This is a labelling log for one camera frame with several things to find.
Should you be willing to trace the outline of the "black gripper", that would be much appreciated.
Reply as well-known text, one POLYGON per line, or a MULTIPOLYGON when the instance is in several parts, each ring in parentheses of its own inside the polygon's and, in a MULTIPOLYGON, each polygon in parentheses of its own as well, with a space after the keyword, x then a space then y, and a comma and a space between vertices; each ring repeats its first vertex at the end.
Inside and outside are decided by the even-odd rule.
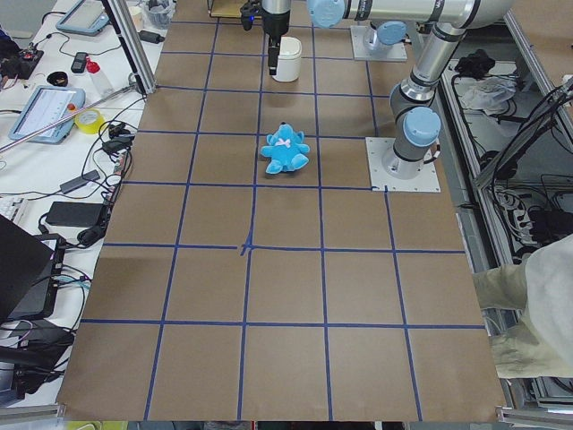
POLYGON ((261 18, 264 32, 269 36, 268 68, 276 75, 279 58, 279 39, 288 32, 290 0, 262 0, 261 18))

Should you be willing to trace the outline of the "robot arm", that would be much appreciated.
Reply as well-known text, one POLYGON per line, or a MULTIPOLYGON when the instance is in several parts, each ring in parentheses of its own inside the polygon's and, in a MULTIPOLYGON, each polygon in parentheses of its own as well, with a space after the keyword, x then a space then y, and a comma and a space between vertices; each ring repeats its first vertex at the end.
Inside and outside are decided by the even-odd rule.
POLYGON ((466 31, 501 18, 511 1, 308 1, 312 22, 331 28, 344 19, 354 21, 414 21, 432 30, 410 75, 391 92, 396 138, 382 156, 391 175, 410 179, 422 169, 427 151, 440 134, 441 122, 430 108, 435 87, 466 31))
POLYGON ((363 36, 363 44, 368 51, 376 52, 401 43, 405 36, 406 24, 403 21, 371 21, 363 36))

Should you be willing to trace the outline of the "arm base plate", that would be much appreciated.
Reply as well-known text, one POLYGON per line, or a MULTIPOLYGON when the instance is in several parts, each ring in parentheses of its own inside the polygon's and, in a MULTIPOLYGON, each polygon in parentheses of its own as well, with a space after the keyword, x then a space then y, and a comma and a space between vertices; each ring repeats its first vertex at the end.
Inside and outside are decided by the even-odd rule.
POLYGON ((428 149, 419 161, 404 161, 394 151, 394 138, 367 137, 371 189, 377 192, 439 193, 440 182, 428 149))
POLYGON ((354 60, 379 62, 405 62, 406 24, 403 21, 385 21, 368 26, 351 26, 354 60))

